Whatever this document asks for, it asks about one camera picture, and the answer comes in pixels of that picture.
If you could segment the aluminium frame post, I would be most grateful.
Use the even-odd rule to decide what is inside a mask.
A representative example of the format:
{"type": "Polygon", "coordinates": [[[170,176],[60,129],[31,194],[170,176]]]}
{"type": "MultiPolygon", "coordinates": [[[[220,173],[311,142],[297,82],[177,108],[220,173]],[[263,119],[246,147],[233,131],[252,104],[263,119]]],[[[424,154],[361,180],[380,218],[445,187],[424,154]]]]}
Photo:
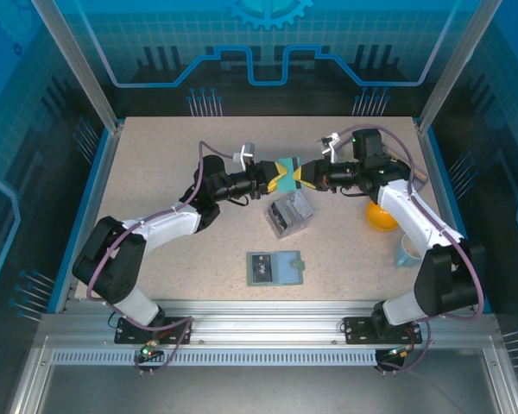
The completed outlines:
{"type": "Polygon", "coordinates": [[[445,100],[473,55],[502,0],[480,0],[438,82],[420,113],[418,132],[426,135],[445,100]]]}
{"type": "Polygon", "coordinates": [[[101,122],[110,133],[116,134],[119,126],[117,116],[55,1],[30,1],[79,81],[101,122]]]}

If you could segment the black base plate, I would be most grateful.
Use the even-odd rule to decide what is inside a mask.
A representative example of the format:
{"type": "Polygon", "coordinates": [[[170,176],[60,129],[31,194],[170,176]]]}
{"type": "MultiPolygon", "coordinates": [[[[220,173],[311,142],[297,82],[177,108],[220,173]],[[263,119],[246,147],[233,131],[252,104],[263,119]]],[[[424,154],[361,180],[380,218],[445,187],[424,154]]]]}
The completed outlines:
{"type": "Polygon", "coordinates": [[[183,331],[185,326],[186,323],[183,322],[171,329],[164,329],[162,331],[149,331],[137,328],[133,324],[129,323],[126,319],[119,318],[117,320],[114,343],[143,346],[149,341],[158,340],[161,345],[175,345],[180,339],[180,336],[183,335],[181,344],[187,345],[190,342],[192,325],[189,325],[186,331],[183,331]]]}
{"type": "Polygon", "coordinates": [[[348,345],[422,344],[420,326],[405,323],[377,327],[370,317],[346,317],[340,325],[348,345]]]}

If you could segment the light blue mug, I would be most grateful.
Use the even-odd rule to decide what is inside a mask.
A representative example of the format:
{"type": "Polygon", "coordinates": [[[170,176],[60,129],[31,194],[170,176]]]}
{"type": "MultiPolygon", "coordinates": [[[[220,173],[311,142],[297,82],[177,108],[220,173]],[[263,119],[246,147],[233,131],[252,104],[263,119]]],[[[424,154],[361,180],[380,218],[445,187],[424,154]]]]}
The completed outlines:
{"type": "Polygon", "coordinates": [[[414,267],[419,265],[422,260],[422,255],[412,240],[404,235],[401,241],[395,248],[394,252],[394,264],[397,268],[399,267],[414,267]]]}

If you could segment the black Visa credit card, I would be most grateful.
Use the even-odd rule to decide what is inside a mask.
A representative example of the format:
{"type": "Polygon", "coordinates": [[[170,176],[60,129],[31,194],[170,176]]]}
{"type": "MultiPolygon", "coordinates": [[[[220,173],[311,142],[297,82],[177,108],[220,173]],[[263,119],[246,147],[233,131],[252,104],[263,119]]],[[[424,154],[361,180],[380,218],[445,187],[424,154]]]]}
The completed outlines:
{"type": "Polygon", "coordinates": [[[278,231],[282,233],[287,228],[287,223],[281,211],[277,207],[276,202],[273,202],[268,207],[268,213],[270,214],[271,219],[273,220],[273,224],[276,226],[276,228],[278,228],[278,231]]]}
{"type": "Polygon", "coordinates": [[[251,275],[254,283],[273,281],[271,256],[269,254],[251,255],[251,275]]]}

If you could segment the black frying pan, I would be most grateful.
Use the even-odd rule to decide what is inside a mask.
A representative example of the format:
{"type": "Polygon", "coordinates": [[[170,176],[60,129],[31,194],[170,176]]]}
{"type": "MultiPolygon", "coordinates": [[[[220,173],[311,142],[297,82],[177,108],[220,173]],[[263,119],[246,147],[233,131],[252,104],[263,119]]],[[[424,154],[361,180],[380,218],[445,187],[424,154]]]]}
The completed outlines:
{"type": "Polygon", "coordinates": [[[414,174],[411,172],[410,166],[402,160],[392,159],[390,161],[390,173],[389,181],[404,180],[407,185],[407,191],[412,190],[411,180],[414,178],[414,174]]]}
{"type": "MultiPolygon", "coordinates": [[[[406,164],[410,165],[408,157],[403,152],[400,152],[399,150],[396,150],[390,146],[385,146],[383,151],[385,154],[389,155],[390,157],[392,157],[396,160],[401,160],[402,162],[405,162],[406,164]]],[[[419,166],[414,167],[414,175],[415,175],[415,178],[420,181],[427,182],[429,180],[427,172],[425,170],[423,170],[422,168],[420,168],[419,166]]]]}

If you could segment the clear acrylic card box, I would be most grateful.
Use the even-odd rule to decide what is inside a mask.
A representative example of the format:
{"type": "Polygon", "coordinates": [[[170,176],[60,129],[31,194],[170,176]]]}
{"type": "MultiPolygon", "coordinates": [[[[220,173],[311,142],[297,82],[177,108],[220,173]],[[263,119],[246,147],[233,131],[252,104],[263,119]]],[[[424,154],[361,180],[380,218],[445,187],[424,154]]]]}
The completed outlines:
{"type": "Polygon", "coordinates": [[[270,214],[268,213],[268,207],[273,203],[270,203],[264,211],[264,216],[273,230],[275,236],[278,239],[286,238],[298,231],[303,230],[310,219],[313,217],[313,209],[306,200],[302,191],[289,192],[284,194],[282,197],[276,199],[277,207],[281,211],[286,223],[287,228],[280,233],[278,228],[273,224],[270,214]]]}

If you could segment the lavender rectangular tray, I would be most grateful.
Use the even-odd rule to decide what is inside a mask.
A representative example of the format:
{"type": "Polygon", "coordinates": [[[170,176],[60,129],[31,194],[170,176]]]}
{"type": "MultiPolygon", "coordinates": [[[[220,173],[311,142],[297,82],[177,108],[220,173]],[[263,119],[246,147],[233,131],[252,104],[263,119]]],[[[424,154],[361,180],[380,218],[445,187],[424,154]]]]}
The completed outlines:
{"type": "MultiPolygon", "coordinates": [[[[397,147],[395,146],[391,146],[391,145],[388,145],[386,143],[383,143],[382,144],[382,149],[384,149],[385,146],[390,146],[396,150],[399,150],[400,152],[403,152],[401,149],[398,149],[397,147]]],[[[424,181],[420,181],[418,179],[415,178],[415,175],[414,175],[414,189],[416,191],[420,191],[427,183],[429,182],[429,180],[427,182],[424,182],[424,181]]]]}

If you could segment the metal bottom pan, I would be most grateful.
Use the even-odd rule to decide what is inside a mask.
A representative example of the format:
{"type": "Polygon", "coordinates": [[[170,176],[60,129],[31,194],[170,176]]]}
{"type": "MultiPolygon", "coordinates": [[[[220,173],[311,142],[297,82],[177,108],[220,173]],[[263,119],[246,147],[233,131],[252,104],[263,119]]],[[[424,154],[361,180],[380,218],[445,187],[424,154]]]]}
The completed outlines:
{"type": "Polygon", "coordinates": [[[0,368],[17,414],[518,414],[502,348],[434,349],[404,373],[371,367],[53,366],[14,353],[0,368]]]}

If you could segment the teal credit card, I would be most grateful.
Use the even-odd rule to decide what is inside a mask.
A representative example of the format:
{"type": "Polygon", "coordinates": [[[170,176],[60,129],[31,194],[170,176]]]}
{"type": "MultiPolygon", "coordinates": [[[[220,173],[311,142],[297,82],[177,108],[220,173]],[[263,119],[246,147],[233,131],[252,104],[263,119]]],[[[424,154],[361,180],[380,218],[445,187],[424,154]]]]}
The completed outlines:
{"type": "Polygon", "coordinates": [[[301,188],[301,183],[294,180],[294,172],[300,166],[300,159],[297,157],[293,158],[280,158],[280,164],[286,169],[286,175],[279,181],[278,190],[281,192],[295,192],[301,188]]]}

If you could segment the aluminium front rail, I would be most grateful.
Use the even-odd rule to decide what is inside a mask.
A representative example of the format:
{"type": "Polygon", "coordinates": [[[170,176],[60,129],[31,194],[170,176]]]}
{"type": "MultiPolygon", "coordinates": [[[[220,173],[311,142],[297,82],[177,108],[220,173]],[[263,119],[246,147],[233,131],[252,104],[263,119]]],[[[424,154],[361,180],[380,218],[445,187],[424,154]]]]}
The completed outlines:
{"type": "MultiPolygon", "coordinates": [[[[345,317],[367,317],[371,301],[169,300],[170,316],[193,317],[192,348],[342,348],[345,317]]],[[[41,318],[35,341],[50,348],[110,348],[109,309],[76,300],[66,311],[41,318]]]]}

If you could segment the green card holder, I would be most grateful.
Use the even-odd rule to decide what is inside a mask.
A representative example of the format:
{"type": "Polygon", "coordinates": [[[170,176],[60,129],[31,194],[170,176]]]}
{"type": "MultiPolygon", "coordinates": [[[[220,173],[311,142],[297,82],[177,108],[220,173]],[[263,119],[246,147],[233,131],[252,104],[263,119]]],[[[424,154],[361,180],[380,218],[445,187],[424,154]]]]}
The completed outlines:
{"type": "Polygon", "coordinates": [[[285,286],[302,285],[305,262],[300,251],[248,252],[246,254],[248,286],[285,286]],[[251,275],[251,255],[269,254],[271,256],[273,281],[270,283],[254,283],[251,275]]]}

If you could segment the orange plastic bowl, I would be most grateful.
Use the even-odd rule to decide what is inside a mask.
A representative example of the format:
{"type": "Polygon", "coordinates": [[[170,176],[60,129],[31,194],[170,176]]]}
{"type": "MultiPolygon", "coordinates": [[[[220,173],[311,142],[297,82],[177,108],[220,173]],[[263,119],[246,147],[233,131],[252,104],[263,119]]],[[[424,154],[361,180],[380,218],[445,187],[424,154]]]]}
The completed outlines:
{"type": "Polygon", "coordinates": [[[372,201],[369,201],[365,216],[368,225],[377,231],[389,232],[399,228],[398,222],[383,208],[372,201]]]}

